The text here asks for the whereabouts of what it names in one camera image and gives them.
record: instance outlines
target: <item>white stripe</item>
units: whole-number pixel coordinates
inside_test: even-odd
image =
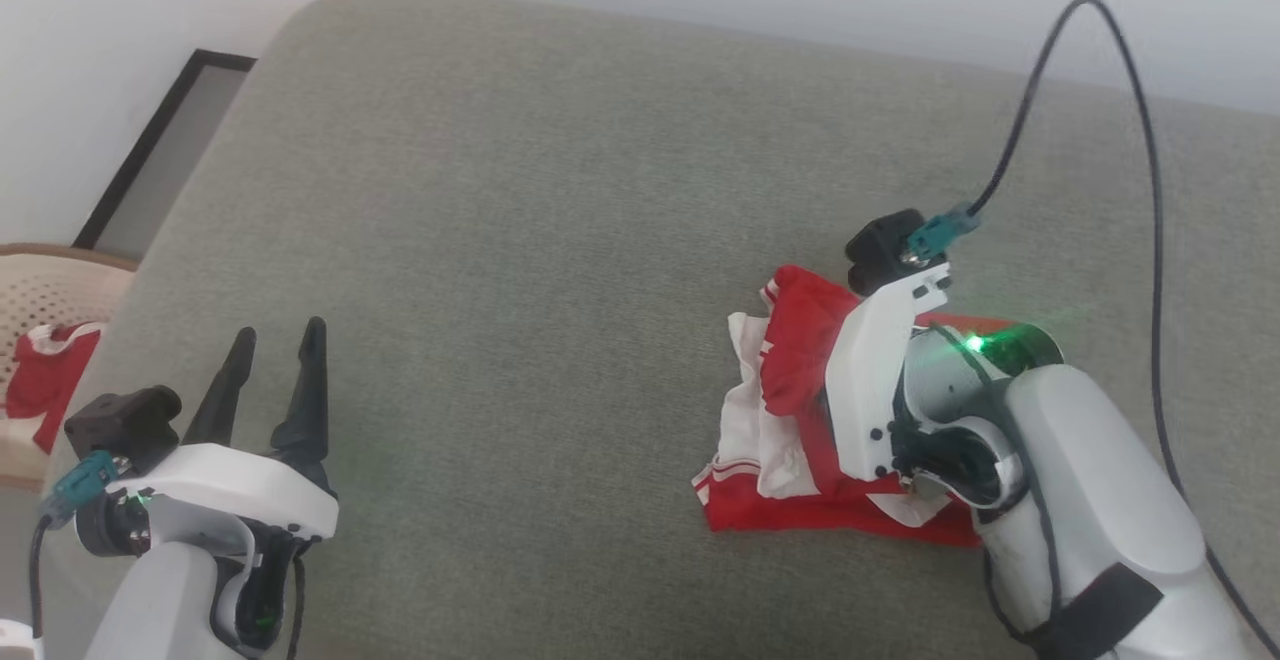
[[[700,486],[700,483],[703,483],[704,478],[707,478],[707,476],[709,476],[709,475],[712,475],[712,467],[707,466],[705,468],[703,468],[703,472],[700,472],[696,476],[694,476],[694,478],[691,481],[694,483],[694,487]]]
[[[716,482],[724,482],[727,478],[731,478],[733,476],[740,476],[744,473],[758,476],[760,473],[760,468],[755,468],[751,466],[739,466],[736,468],[730,468],[730,469],[713,469],[712,478]]]
[[[719,457],[716,457],[714,459],[712,459],[712,464],[709,464],[710,469],[730,469],[737,466],[751,466],[753,468],[759,468],[760,462],[756,460],[755,458],[742,458],[741,460],[727,460],[726,463],[726,460],[722,460],[719,459]]]
[[[778,295],[778,283],[773,278],[769,278],[768,285],[760,288],[760,301],[764,301],[764,306],[767,306],[769,312],[773,312],[773,299],[768,295],[769,292],[772,292],[773,297]]]

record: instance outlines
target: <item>cable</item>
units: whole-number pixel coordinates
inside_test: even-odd
[[[31,533],[31,556],[27,559],[27,587],[31,591],[31,637],[45,637],[45,606],[40,596],[40,547],[45,544],[45,531],[54,522],[41,515],[36,531]]]
[[[1156,437],[1160,443],[1160,454],[1165,459],[1165,472],[1169,473],[1169,482],[1172,483],[1175,490],[1183,499],[1187,499],[1187,490],[1183,487],[1181,476],[1178,473],[1178,463],[1174,460],[1174,452],[1169,445],[1169,428],[1165,423],[1165,391],[1161,379],[1161,327],[1164,317],[1164,284],[1165,284],[1165,203],[1164,192],[1161,185],[1160,174],[1160,157],[1156,151],[1156,132],[1152,128],[1151,113],[1147,109],[1147,95],[1142,90],[1142,81],[1138,78],[1138,68],[1133,61],[1133,54],[1129,51],[1129,43],[1124,38],[1124,33],[1120,32],[1120,24],[1116,22],[1115,17],[1111,14],[1111,8],[1107,8],[1106,3],[1102,0],[1071,0],[1066,8],[1062,10],[1053,27],[1044,38],[1044,45],[1041,49],[1039,58],[1036,59],[1036,67],[1032,68],[1032,75],[1027,78],[1027,87],[1023,91],[1021,102],[1018,105],[1018,114],[1014,118],[1014,127],[1009,132],[1009,139],[1005,142],[1005,150],[1000,155],[1000,160],[996,162],[996,171],[992,173],[991,182],[974,200],[973,205],[969,205],[969,215],[975,215],[979,210],[987,206],[987,201],[991,200],[992,194],[1000,187],[1000,182],[1005,178],[1005,173],[1009,169],[1009,164],[1014,157],[1014,150],[1018,148],[1018,141],[1021,137],[1023,127],[1027,123],[1028,113],[1032,107],[1032,100],[1036,98],[1036,91],[1039,87],[1041,77],[1044,73],[1044,67],[1048,63],[1050,54],[1053,46],[1057,43],[1057,37],[1062,33],[1062,27],[1066,20],[1073,17],[1075,10],[1080,5],[1093,5],[1097,8],[1098,13],[1102,14],[1102,19],[1106,20],[1107,28],[1111,31],[1111,36],[1115,38],[1116,49],[1120,50],[1120,58],[1124,60],[1125,73],[1129,74],[1129,83],[1133,87],[1134,104],[1138,105],[1138,118],[1142,122],[1142,137],[1147,146],[1147,165],[1151,174],[1151,208],[1152,208],[1152,232],[1153,251],[1152,251],[1152,290],[1151,290],[1151,404],[1156,418]],[[1280,660],[1280,647],[1276,646],[1271,636],[1267,634],[1266,628],[1258,622],[1257,615],[1249,609],[1248,602],[1240,591],[1236,590],[1235,583],[1231,582],[1226,569],[1222,568],[1221,562],[1213,553],[1212,547],[1206,544],[1206,559],[1208,560],[1210,569],[1213,570],[1213,576],[1217,577],[1219,583],[1222,585],[1222,590],[1226,596],[1235,605],[1235,609],[1244,618],[1244,623],[1249,625],[1249,629],[1258,637],[1258,641],[1266,647],[1271,657]]]
[[[1093,5],[1102,14],[1102,19],[1107,22],[1107,27],[1111,29],[1111,36],[1115,37],[1116,45],[1120,49],[1120,55],[1124,59],[1125,72],[1129,73],[1129,82],[1133,84],[1134,100],[1138,101],[1138,114],[1142,116],[1142,130],[1147,141],[1147,162],[1151,164],[1152,169],[1152,185],[1155,187],[1156,205],[1161,205],[1160,198],[1160,160],[1156,159],[1156,138],[1152,136],[1151,130],[1151,116],[1147,113],[1147,97],[1142,91],[1142,82],[1138,81],[1138,68],[1134,67],[1133,55],[1129,54],[1129,43],[1125,42],[1124,35],[1120,32],[1120,26],[1116,23],[1116,18],[1112,17],[1111,9],[1107,8],[1106,3],[1102,0],[1071,0],[1066,8],[1062,10],[1057,20],[1053,23],[1048,36],[1044,38],[1044,45],[1041,46],[1041,54],[1036,59],[1036,67],[1032,68],[1032,75],[1027,78],[1027,87],[1023,91],[1023,100],[1018,105],[1018,114],[1014,116],[1014,127],[1009,132],[1009,139],[1005,141],[1005,151],[1000,155],[1000,162],[996,162],[996,171],[991,173],[991,182],[987,182],[987,187],[978,194],[978,200],[969,205],[969,215],[978,215],[979,210],[987,206],[987,201],[991,200],[992,194],[1000,187],[1000,182],[1004,180],[1005,173],[1009,169],[1009,164],[1014,159],[1014,150],[1018,148],[1018,141],[1023,136],[1023,127],[1027,124],[1027,116],[1032,109],[1032,101],[1036,98],[1036,91],[1039,88],[1041,77],[1044,74],[1044,67],[1048,64],[1050,54],[1053,52],[1053,46],[1057,45],[1057,37],[1062,33],[1062,28],[1066,26],[1066,20],[1071,19],[1073,14],[1080,5]],[[1157,208],[1157,215],[1162,212]]]
[[[298,656],[298,640],[302,638],[302,601],[307,590],[307,570],[302,565],[302,555],[293,555],[293,629],[289,631],[289,652],[285,660]]]

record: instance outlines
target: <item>gray fabric surface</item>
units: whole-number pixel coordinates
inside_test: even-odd
[[[507,0],[320,0],[251,73],[77,402],[168,382],[184,426],[252,324],[236,445],[261,450],[328,318],[342,515],[307,555],[305,659],[1027,657],[974,551],[713,536],[689,486],[736,379],[726,315],[781,263],[838,280],[876,215],[972,198],[1021,82]],[[1171,435],[1280,629],[1280,119],[1153,113]],[[1043,324],[1155,446],[1148,198],[1130,98],[1048,82],[951,310]],[[105,608],[127,562],[67,535],[79,590],[49,642],[73,656],[65,613]]]

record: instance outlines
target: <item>red garment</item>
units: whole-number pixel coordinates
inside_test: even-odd
[[[847,313],[859,299],[844,287],[823,280],[795,265],[774,272],[764,289],[773,312],[764,333],[760,390],[764,409],[794,417],[804,459],[818,495],[763,498],[758,491],[759,464],[713,462],[694,486],[703,499],[713,531],[849,527],[891,537],[909,537],[942,545],[977,546],[969,508],[951,501],[918,528],[887,515],[868,495],[901,495],[897,473],[873,482],[850,478],[840,469],[827,411],[819,400],[826,382],[827,358]],[[947,324],[965,333],[996,333],[1010,324],[996,318],[924,313],[919,324]]]
[[[101,327],[102,324],[33,327],[14,347],[18,368],[5,390],[5,414],[10,418],[45,414],[32,440],[46,454],[54,450],[58,430],[76,385],[97,347]]]

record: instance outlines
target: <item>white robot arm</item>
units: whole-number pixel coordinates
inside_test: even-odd
[[[291,567],[293,656],[301,556],[338,524],[337,492],[321,466],[329,448],[325,324],[307,324],[302,368],[269,455],[229,446],[255,343],[253,329],[243,327],[182,440],[169,427],[182,408],[169,388],[104,395],[67,421],[82,463],[42,507],[37,540],[74,517],[92,554],[137,556],[88,660],[260,657],[284,624]],[[0,646],[32,647],[41,660],[38,586],[33,600],[32,627],[0,627]]]
[[[868,246],[855,269],[883,269]],[[1097,382],[1033,327],[980,350],[916,327],[946,302],[945,256],[874,290],[861,272],[826,376],[844,473],[969,504],[993,609],[1039,657],[1248,657],[1196,518]]]

